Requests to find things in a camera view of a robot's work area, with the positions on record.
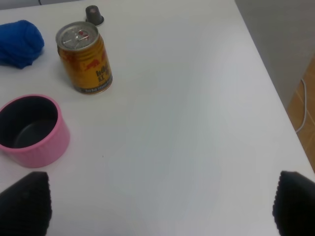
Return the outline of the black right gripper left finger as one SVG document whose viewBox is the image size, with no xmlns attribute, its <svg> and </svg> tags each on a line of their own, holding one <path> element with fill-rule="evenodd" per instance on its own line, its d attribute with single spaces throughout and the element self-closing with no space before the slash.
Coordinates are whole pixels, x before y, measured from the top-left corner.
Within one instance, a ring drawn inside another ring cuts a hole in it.
<svg viewBox="0 0 315 236">
<path fill-rule="evenodd" d="M 45 236 L 52 218 L 46 172 L 31 172 L 0 193 L 2 236 Z"/>
</svg>

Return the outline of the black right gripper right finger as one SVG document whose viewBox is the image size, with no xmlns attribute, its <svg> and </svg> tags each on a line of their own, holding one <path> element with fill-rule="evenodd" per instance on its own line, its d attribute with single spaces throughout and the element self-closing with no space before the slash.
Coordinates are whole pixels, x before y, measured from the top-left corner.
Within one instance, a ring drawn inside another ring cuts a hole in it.
<svg viewBox="0 0 315 236">
<path fill-rule="evenodd" d="M 315 183 L 298 172 L 282 171 L 272 215 L 281 236 L 313 236 Z"/>
</svg>

